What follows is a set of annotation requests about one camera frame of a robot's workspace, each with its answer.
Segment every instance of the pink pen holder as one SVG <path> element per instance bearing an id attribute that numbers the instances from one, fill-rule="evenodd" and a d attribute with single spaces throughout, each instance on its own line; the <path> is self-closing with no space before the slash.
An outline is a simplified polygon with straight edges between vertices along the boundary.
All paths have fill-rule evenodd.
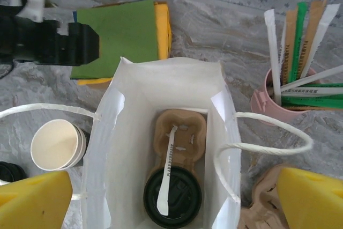
<path id="1" fill-rule="evenodd" d="M 309 69 L 308 75 L 314 75 L 316 72 L 313 69 Z M 254 90 L 253 95 L 250 99 L 251 111 L 257 114 L 263 114 L 272 118 L 278 119 L 282 122 L 289 122 L 297 116 L 304 114 L 308 111 L 292 111 L 280 107 L 274 100 L 269 97 L 267 91 L 267 84 L 272 82 L 272 72 L 269 70 L 264 79 L 263 85 L 258 89 Z"/>

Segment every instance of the gray marble countertop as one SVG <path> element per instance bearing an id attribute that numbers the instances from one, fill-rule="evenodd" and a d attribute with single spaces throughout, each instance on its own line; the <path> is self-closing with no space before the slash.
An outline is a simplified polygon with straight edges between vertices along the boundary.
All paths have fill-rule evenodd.
<path id="1" fill-rule="evenodd" d="M 57 19 L 65 26 L 72 22 L 72 10 L 131 0 L 64 0 L 63 6 L 46 10 L 47 19 Z M 249 112 L 253 90 L 262 83 L 270 68 L 267 33 L 263 12 L 242 6 L 208 0 L 167 1 L 170 8 L 173 44 L 171 56 L 185 56 L 208 62 L 222 61 L 229 89 L 237 111 Z M 282 23 L 278 22 L 280 36 Z M 343 32 L 330 28 L 313 63 L 316 71 L 342 64 Z M 12 74 L 0 80 L 0 110 L 13 106 L 46 102 L 96 107 L 103 91 L 78 86 L 69 79 L 71 68 L 20 64 Z M 343 82 L 339 74 L 326 82 Z M 67 119 L 90 131 L 91 120 L 78 115 L 49 110 L 8 116 L 0 121 L 0 153 L 2 161 L 18 164 L 29 176 L 43 173 L 30 158 L 30 142 L 45 122 Z M 301 115 L 292 124 L 315 140 L 312 151 L 291 157 L 275 157 L 242 152 L 242 204 L 251 202 L 251 189 L 258 177 L 271 166 L 288 162 L 302 169 L 343 178 L 343 116 L 341 112 L 312 111 Z M 279 148 L 296 147 L 299 139 L 276 127 L 258 121 L 239 120 L 243 142 Z M 80 188 L 82 170 L 68 170 L 75 191 Z M 81 228 L 79 203 L 72 202 L 63 228 Z"/>

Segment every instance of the cup lid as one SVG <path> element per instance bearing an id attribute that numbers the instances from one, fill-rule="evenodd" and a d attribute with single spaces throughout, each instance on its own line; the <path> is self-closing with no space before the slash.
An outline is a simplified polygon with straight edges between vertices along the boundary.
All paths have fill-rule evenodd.
<path id="1" fill-rule="evenodd" d="M 6 182 L 16 182 L 26 178 L 24 170 L 11 163 L 0 162 L 0 179 Z"/>
<path id="2" fill-rule="evenodd" d="M 162 184 L 163 168 L 156 171 L 144 189 L 144 207 L 149 217 L 158 225 L 181 228 L 192 222 L 202 204 L 202 191 L 197 179 L 188 170 L 172 166 L 168 195 L 169 215 L 157 210 L 157 198 Z"/>

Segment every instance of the green folder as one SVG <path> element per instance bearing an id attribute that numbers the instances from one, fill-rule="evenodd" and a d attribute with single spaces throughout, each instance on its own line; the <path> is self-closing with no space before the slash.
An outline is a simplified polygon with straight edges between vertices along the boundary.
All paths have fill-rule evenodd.
<path id="1" fill-rule="evenodd" d="M 77 21 L 90 25 L 100 36 L 100 57 L 73 67 L 71 79 L 111 78 L 121 56 L 134 63 L 158 59 L 153 0 L 78 10 Z"/>

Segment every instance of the white rope handle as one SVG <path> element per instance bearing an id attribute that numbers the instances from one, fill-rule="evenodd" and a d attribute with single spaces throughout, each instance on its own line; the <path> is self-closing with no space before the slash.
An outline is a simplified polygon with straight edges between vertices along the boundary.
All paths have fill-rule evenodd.
<path id="1" fill-rule="evenodd" d="M 274 147 L 263 147 L 263 146 L 258 146 L 258 145 L 253 145 L 253 144 L 248 144 L 248 143 L 230 143 L 230 144 L 224 144 L 220 146 L 214 155 L 214 168 L 215 171 L 219 177 L 220 182 L 223 184 L 224 188 L 227 190 L 229 195 L 232 197 L 232 199 L 240 204 L 241 199 L 234 193 L 232 190 L 231 186 L 228 184 L 228 182 L 225 180 L 225 177 L 222 173 L 222 170 L 220 168 L 220 155 L 228 150 L 228 149 L 242 149 L 242 150 L 248 150 L 252 152 L 258 152 L 258 153 L 263 153 L 263 154 L 273 154 L 277 156 L 289 156 L 289 155 L 294 155 L 294 154 L 299 154 L 302 152 L 309 151 L 313 148 L 313 139 L 308 136 L 306 133 L 302 132 L 301 130 L 295 128 L 294 126 L 291 126 L 287 123 L 281 122 L 277 119 L 271 118 L 266 115 L 261 115 L 261 114 L 256 114 L 256 113 L 244 113 L 244 112 L 237 112 L 235 114 L 235 117 L 246 117 L 246 118 L 252 118 L 252 119 L 258 119 L 262 120 L 268 123 L 273 123 L 297 136 L 302 138 L 305 141 L 305 146 L 298 147 L 296 149 L 276 149 Z"/>
<path id="2" fill-rule="evenodd" d="M 28 104 L 28 105 L 21 105 L 18 107 L 12 107 L 9 109 L 6 109 L 4 111 L 0 112 L 0 119 L 4 118 L 8 115 L 11 114 L 16 114 L 16 113 L 22 113 L 26 111 L 33 111 L 33 110 L 39 110 L 39 109 L 52 109 L 52 110 L 60 110 L 60 111 L 67 111 L 67 112 L 72 112 L 75 114 L 80 114 L 80 115 L 86 115 L 90 116 L 93 119 L 100 119 L 100 116 L 97 115 L 96 113 L 93 113 L 91 111 L 88 111 L 84 108 L 81 107 L 71 107 L 71 106 L 66 106 L 66 105 L 59 105 L 59 104 L 46 104 L 46 103 L 35 103 L 35 104 Z M 0 180 L 0 186 L 8 184 L 9 182 Z M 84 194 L 73 194 L 71 197 L 72 201 L 80 200 L 81 198 L 84 198 Z"/>

